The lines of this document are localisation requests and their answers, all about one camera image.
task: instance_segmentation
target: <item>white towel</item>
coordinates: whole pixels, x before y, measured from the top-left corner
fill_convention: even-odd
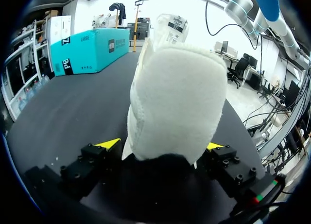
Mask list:
[[[226,97],[226,66],[209,51],[167,45],[138,63],[123,159],[183,155],[193,164],[211,141]]]

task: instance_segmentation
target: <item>black table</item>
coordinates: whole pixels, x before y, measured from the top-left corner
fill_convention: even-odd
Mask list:
[[[55,77],[45,85],[27,104],[7,136],[17,170],[24,173],[33,166],[47,165],[59,173],[60,166],[74,161],[80,149],[90,142],[121,138],[124,143],[130,85],[138,56],[128,53],[100,73]],[[263,177],[257,150],[228,101],[212,142],[232,145],[241,160],[257,168],[257,177]],[[217,223],[228,217],[236,202],[228,198],[217,181],[206,179],[204,184],[210,191],[205,200],[209,212],[208,217],[200,220]],[[82,203],[97,211],[112,207],[105,201],[101,185]]]

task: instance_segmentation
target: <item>computer monitor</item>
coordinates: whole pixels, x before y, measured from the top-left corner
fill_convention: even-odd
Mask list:
[[[249,65],[253,68],[256,68],[257,66],[257,60],[252,56],[249,57]]]
[[[228,49],[228,41],[224,41],[220,53],[222,54],[223,52],[227,52],[227,49]]]
[[[291,105],[292,106],[290,108],[291,110],[293,109],[294,102],[298,97],[299,90],[300,90],[299,86],[294,81],[292,81],[290,87],[288,88],[288,91],[284,93],[285,105],[287,107]]]

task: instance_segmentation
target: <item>teal box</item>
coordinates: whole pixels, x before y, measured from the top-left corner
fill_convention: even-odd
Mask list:
[[[96,73],[128,53],[129,30],[95,29],[51,45],[55,76]]]

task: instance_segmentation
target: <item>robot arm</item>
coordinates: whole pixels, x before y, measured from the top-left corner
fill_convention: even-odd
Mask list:
[[[253,45],[256,45],[258,34],[271,27],[281,38],[287,55],[304,69],[308,69],[310,58],[301,51],[291,29],[286,24],[278,0],[256,1],[259,4],[259,10],[253,24],[247,18],[247,14],[253,8],[251,0],[229,0],[225,12],[246,30]]]

